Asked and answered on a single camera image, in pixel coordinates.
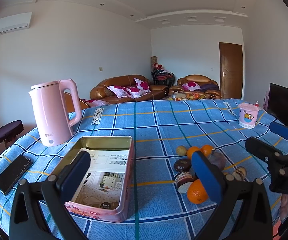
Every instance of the pink electric kettle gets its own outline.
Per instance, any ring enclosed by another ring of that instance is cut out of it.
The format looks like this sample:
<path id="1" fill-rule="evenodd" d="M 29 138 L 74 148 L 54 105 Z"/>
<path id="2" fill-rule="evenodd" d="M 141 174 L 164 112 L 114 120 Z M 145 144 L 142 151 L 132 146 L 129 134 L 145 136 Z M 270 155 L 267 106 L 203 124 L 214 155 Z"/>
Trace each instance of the pink electric kettle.
<path id="1" fill-rule="evenodd" d="M 51 81 L 31 87 L 29 92 L 36 125 L 45 146 L 57 146 L 73 136 L 72 126 L 82 117 L 77 87 L 73 80 Z M 75 117 L 69 120 L 66 112 L 64 90 L 69 89 L 75 109 Z"/>

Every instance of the brown wooden door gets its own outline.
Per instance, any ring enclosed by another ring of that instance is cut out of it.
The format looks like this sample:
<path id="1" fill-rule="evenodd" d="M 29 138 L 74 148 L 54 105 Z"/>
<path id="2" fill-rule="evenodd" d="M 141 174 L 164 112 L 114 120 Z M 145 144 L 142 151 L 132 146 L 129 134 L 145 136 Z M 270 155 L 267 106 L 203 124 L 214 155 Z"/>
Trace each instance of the brown wooden door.
<path id="1" fill-rule="evenodd" d="M 243 90 L 242 45 L 219 43 L 222 98 L 241 99 Z"/>

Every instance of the smartphone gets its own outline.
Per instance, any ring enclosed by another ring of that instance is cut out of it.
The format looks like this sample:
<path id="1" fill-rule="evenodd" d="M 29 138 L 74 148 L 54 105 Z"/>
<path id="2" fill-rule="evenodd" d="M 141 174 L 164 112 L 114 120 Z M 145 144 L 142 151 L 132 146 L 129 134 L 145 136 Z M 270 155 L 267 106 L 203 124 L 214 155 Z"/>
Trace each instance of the smartphone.
<path id="1" fill-rule="evenodd" d="M 31 167 L 32 161 L 19 155 L 0 174 L 0 190 L 7 195 L 20 177 Z"/>

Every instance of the wall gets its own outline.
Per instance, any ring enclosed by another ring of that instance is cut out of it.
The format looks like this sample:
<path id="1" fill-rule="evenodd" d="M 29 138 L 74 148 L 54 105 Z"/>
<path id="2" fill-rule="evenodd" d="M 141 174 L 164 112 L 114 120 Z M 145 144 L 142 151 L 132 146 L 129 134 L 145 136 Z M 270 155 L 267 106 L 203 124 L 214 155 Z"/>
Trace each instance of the wall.
<path id="1" fill-rule="evenodd" d="M 220 25 L 181 25 L 153 29 L 151 41 L 152 56 L 157 56 L 159 64 L 173 72 L 176 79 L 201 74 L 218 84 L 218 43 L 244 45 L 241 28 Z"/>
<path id="2" fill-rule="evenodd" d="M 243 28 L 244 99 L 263 105 L 270 82 L 288 87 L 288 8 L 282 0 L 257 0 Z"/>
<path id="3" fill-rule="evenodd" d="M 0 127 L 18 119 L 25 125 L 24 133 L 35 127 L 28 94 L 35 84 L 71 78 L 79 96 L 89 99 L 90 90 L 105 78 L 150 78 L 150 30 L 142 25 L 61 1 L 6 7 L 0 18 L 31 11 L 29 29 L 0 36 Z"/>

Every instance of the television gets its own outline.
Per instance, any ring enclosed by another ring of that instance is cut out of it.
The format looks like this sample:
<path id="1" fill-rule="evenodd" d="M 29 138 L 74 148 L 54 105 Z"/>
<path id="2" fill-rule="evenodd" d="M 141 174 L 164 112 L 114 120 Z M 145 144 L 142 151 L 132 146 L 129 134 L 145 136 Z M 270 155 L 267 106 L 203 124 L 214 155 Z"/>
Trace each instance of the television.
<path id="1" fill-rule="evenodd" d="M 288 126 L 288 88 L 271 83 L 267 112 Z"/>

